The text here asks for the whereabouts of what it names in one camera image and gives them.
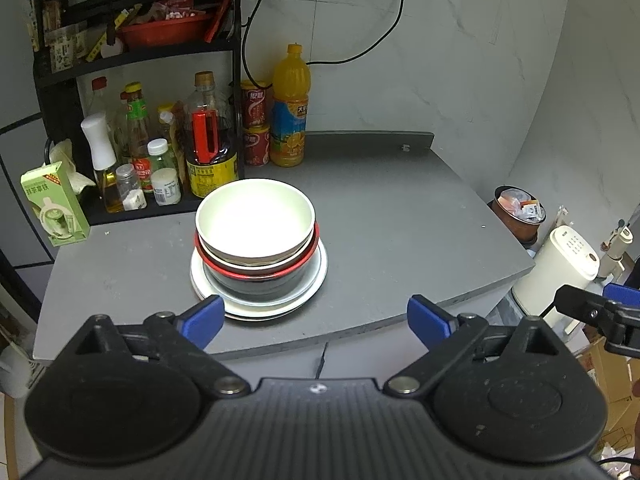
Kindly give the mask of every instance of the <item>red basket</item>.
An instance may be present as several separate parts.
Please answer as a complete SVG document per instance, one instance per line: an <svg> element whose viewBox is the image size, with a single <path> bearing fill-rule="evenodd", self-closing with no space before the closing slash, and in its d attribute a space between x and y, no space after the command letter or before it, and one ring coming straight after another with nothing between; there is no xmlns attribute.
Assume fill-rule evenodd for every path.
<svg viewBox="0 0 640 480"><path fill-rule="evenodd" d="M120 31L130 49L187 43L202 40L212 18L212 14L203 14L190 18L129 25Z"/></svg>

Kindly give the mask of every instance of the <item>green box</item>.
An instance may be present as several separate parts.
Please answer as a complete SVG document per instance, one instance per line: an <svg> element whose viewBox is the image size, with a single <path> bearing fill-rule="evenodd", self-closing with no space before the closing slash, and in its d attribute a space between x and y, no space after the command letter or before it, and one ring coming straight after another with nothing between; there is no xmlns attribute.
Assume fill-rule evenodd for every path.
<svg viewBox="0 0 640 480"><path fill-rule="evenodd" d="M54 247L86 240L89 222L74 194L62 162L27 171L20 184Z"/></svg>

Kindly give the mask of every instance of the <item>soy sauce bottle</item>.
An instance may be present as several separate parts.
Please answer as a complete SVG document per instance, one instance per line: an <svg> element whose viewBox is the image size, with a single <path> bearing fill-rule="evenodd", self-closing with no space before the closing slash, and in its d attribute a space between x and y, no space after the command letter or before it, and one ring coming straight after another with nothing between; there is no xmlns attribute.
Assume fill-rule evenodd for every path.
<svg viewBox="0 0 640 480"><path fill-rule="evenodd" d="M216 98L213 72L198 72L195 87L186 104L185 158L191 192L204 198L238 179L238 154L228 108Z"/></svg>

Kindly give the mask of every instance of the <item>white cap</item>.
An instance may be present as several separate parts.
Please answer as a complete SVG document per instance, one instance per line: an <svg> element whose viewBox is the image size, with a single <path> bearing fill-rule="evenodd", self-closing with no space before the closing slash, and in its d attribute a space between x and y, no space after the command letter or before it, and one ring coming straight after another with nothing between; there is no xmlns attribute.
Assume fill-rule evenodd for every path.
<svg viewBox="0 0 640 480"><path fill-rule="evenodd" d="M149 155L162 155L169 151L169 143L166 139L154 139L146 148L149 150Z"/></svg>
<svg viewBox="0 0 640 480"><path fill-rule="evenodd" d="M174 115L171 112L165 111L165 112L160 112L160 115L158 116L158 118L164 124L171 124L171 121L174 120Z"/></svg>
<svg viewBox="0 0 640 480"><path fill-rule="evenodd" d="M91 161L95 171L110 168L116 163L116 154L109 142L107 118L104 112L88 116L80 123L91 148Z"/></svg>

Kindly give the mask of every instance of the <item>gray table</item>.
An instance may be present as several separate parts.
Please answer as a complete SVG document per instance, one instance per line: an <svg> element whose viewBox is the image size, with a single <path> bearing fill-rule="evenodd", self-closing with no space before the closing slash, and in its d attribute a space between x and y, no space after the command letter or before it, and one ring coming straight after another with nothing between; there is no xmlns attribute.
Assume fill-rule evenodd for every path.
<svg viewBox="0 0 640 480"><path fill-rule="evenodd" d="M447 308L529 272L526 251L428 150L430 142L412 136L395 136L387 147L381 142L309 136L299 167L248 172L293 184L311 199L329 271L295 313L257 324L228 320L207 351L239 358L363 333L403 320L411 294ZM409 152L399 149L402 143ZM187 213L94 226L87 241L62 247L34 356L55 358L91 314L133 324L196 303L189 279L193 233L194 213Z"/></svg>

